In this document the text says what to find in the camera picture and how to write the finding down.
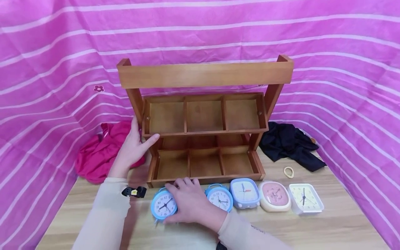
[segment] pink backdrop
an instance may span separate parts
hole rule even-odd
[[[398,0],[2,0],[0,248],[36,246],[76,180],[78,149],[100,123],[132,117],[120,59],[262,62],[287,54],[293,82],[272,119],[316,138],[386,243],[400,249],[399,15]]]

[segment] alarm clock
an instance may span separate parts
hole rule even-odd
[[[289,196],[295,214],[317,214],[324,210],[324,204],[310,184],[290,184]]]
[[[233,207],[233,198],[229,190],[222,184],[211,184],[206,189],[207,199],[215,206],[227,211]]]
[[[230,182],[229,190],[233,197],[233,205],[237,209],[255,208],[260,205],[260,193],[252,179],[234,179]]]
[[[288,191],[279,182],[261,182],[258,191],[260,205],[267,212],[286,212],[292,205]]]
[[[165,220],[168,216],[175,214],[177,210],[178,207],[174,197],[166,188],[161,188],[154,195],[151,202],[151,213],[156,218],[154,223]]]

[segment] light blue square clock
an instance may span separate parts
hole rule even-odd
[[[233,207],[233,198],[229,190],[222,184],[211,184],[205,191],[207,199],[213,205],[227,211],[228,213]]]
[[[154,223],[157,223],[158,221],[162,222],[165,218],[175,214],[178,210],[174,197],[166,188],[161,188],[157,193],[155,193],[150,208],[151,213],[154,218],[156,218]]]
[[[233,205],[237,209],[255,208],[260,205],[260,193],[252,179],[234,179],[230,182],[229,190],[233,197]]]

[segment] wooden shelf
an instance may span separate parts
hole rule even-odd
[[[268,131],[283,85],[292,79],[289,57],[279,55],[276,62],[157,66],[133,66],[129,59],[122,59],[117,68],[142,136],[160,134],[150,147],[150,187],[186,176],[198,178],[201,184],[264,178],[255,150]],[[143,98],[139,89],[257,84],[268,85],[265,94]]]
[[[198,178],[201,184],[229,182],[239,176],[255,181],[264,177],[257,154],[248,146],[159,150],[150,163],[148,183],[162,187],[176,178]]]
[[[261,133],[265,115],[262,93],[145,98],[143,136]]]

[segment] person's left hand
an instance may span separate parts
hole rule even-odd
[[[155,134],[142,144],[138,131],[138,121],[134,116],[130,132],[108,172],[108,177],[127,178],[130,166],[137,162],[159,138],[160,135]]]

